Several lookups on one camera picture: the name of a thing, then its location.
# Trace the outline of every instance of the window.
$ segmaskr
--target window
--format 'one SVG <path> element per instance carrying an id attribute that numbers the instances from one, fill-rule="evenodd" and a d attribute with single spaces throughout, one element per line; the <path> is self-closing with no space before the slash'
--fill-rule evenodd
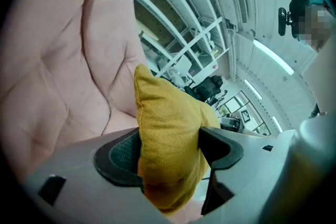
<path id="1" fill-rule="evenodd" d="M 264 120 L 242 91 L 219 106 L 217 110 L 221 116 L 240 112 L 246 129 L 265 136 L 271 135 Z"/>

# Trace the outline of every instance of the pillow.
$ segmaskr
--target pillow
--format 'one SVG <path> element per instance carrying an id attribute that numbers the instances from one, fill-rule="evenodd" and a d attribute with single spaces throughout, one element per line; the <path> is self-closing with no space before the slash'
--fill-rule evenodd
<path id="1" fill-rule="evenodd" d="M 215 111 L 172 85 L 155 78 L 144 65 L 134 73 L 141 154 L 138 174 L 144 194 L 170 215 L 193 196 L 208 169 L 198 148 L 201 126 L 220 128 Z"/>

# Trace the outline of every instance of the black chair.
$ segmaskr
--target black chair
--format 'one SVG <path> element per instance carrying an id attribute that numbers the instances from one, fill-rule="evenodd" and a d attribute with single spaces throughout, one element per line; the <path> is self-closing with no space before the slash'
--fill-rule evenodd
<path id="1" fill-rule="evenodd" d="M 184 91 L 193 98 L 205 102 L 207 99 L 219 94 L 223 84 L 220 76 L 206 77 L 199 85 L 191 88 L 184 87 Z"/>

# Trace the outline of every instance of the yellow fabric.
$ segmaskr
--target yellow fabric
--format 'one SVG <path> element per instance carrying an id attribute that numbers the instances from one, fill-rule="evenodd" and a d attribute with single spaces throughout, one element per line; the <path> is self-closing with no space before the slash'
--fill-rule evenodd
<path id="1" fill-rule="evenodd" d="M 198 148 L 199 128 L 220 124 L 208 104 L 153 77 L 144 65 L 135 69 L 134 87 L 142 142 L 138 174 L 146 197 L 161 212 L 171 214 L 192 198 L 208 169 Z"/>

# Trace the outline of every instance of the person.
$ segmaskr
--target person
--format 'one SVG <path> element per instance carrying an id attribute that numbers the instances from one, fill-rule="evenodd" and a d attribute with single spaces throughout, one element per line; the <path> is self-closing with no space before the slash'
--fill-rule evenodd
<path id="1" fill-rule="evenodd" d="M 289 11 L 292 19 L 292 35 L 302 44 L 319 53 L 331 36 L 335 18 L 327 0 L 291 0 Z M 315 104 L 309 118 L 320 113 Z"/>

